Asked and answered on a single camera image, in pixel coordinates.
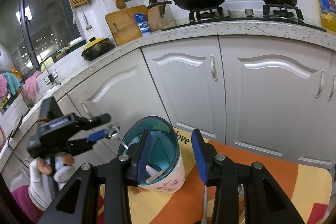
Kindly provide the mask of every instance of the speckled stone countertop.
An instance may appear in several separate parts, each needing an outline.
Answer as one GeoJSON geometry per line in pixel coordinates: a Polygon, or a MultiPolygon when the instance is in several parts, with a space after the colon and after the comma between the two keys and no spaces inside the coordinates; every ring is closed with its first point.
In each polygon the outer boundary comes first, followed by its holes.
{"type": "MultiPolygon", "coordinates": [[[[74,87],[83,82],[86,78],[102,69],[109,63],[122,57],[123,55],[147,45],[172,41],[176,39],[204,37],[210,35],[265,35],[271,37],[289,38],[298,41],[312,43],[318,46],[336,50],[336,33],[321,32],[309,27],[303,27],[287,23],[270,21],[226,21],[206,23],[194,26],[186,26],[168,31],[157,31],[149,36],[141,37],[128,42],[114,50],[100,56],[94,61],[81,63],[73,67],[66,77],[58,78],[61,85],[54,87],[46,96],[54,96],[56,100],[61,99],[74,87]]],[[[10,140],[14,148],[36,122],[41,108],[41,101],[36,104],[24,117],[22,125],[15,137],[10,140]]],[[[0,152],[0,171],[2,171],[6,161],[11,155],[7,145],[0,152]]]]}

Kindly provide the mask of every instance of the hand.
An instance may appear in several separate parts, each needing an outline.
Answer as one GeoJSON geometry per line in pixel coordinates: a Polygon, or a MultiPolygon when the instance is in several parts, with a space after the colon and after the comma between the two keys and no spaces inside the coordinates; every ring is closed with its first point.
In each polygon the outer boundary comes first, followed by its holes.
{"type": "MultiPolygon", "coordinates": [[[[73,167],[75,162],[70,154],[58,153],[55,155],[55,169],[54,180],[58,183],[61,189],[70,177],[76,171],[73,167]]],[[[51,203],[49,193],[45,192],[42,183],[42,174],[50,175],[51,167],[41,158],[36,158],[30,163],[30,185],[28,193],[34,205],[42,211],[45,211],[51,203]]]]}

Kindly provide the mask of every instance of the gas burner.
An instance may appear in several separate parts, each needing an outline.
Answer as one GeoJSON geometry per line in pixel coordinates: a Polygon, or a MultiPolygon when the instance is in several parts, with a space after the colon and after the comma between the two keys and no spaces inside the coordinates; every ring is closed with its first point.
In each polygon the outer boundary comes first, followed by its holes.
{"type": "Polygon", "coordinates": [[[284,5],[266,4],[263,6],[262,13],[265,17],[277,17],[277,18],[283,18],[283,19],[303,21],[303,15],[302,15],[301,10],[298,7],[293,7],[287,4],[284,4],[284,5]],[[279,10],[273,10],[273,15],[270,15],[271,7],[279,8],[279,10]],[[288,9],[295,10],[297,18],[294,16],[294,13],[289,12],[288,9]]]}
{"type": "Polygon", "coordinates": [[[219,6],[206,9],[195,9],[190,11],[189,13],[190,22],[201,21],[210,18],[222,18],[222,17],[223,17],[223,8],[219,6]]]}

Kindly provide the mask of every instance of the pink cloth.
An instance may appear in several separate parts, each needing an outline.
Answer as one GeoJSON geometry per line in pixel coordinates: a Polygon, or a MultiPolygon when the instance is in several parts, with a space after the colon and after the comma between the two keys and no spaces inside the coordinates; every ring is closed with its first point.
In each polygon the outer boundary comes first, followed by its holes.
{"type": "Polygon", "coordinates": [[[36,78],[41,74],[41,71],[35,71],[35,73],[30,76],[25,83],[23,84],[23,90],[25,95],[32,99],[33,101],[36,99],[36,93],[39,92],[39,87],[37,85],[36,78]]]}
{"type": "Polygon", "coordinates": [[[5,97],[7,95],[7,80],[0,74],[0,97],[5,97]]]}
{"type": "Polygon", "coordinates": [[[43,211],[37,208],[29,197],[28,185],[23,185],[12,192],[13,198],[31,221],[37,223],[43,211]]]}

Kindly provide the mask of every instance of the screw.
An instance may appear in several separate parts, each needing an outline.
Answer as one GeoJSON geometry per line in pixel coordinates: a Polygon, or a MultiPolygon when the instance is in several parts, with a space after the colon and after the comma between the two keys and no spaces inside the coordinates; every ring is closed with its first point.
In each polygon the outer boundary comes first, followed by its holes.
{"type": "Polygon", "coordinates": [[[128,160],[128,155],[126,155],[126,154],[122,154],[122,155],[120,155],[120,156],[119,156],[119,160],[121,160],[121,161],[128,160]]]}
{"type": "Polygon", "coordinates": [[[253,163],[253,166],[257,169],[261,169],[263,167],[263,164],[261,162],[256,161],[253,163]]]}
{"type": "Polygon", "coordinates": [[[215,159],[216,159],[216,160],[220,160],[220,161],[222,161],[222,160],[225,160],[225,156],[224,156],[223,154],[217,154],[217,155],[215,156],[215,159]]]}
{"type": "Polygon", "coordinates": [[[81,166],[82,170],[86,171],[86,170],[89,170],[91,168],[91,165],[88,164],[88,163],[85,163],[81,166]]]}

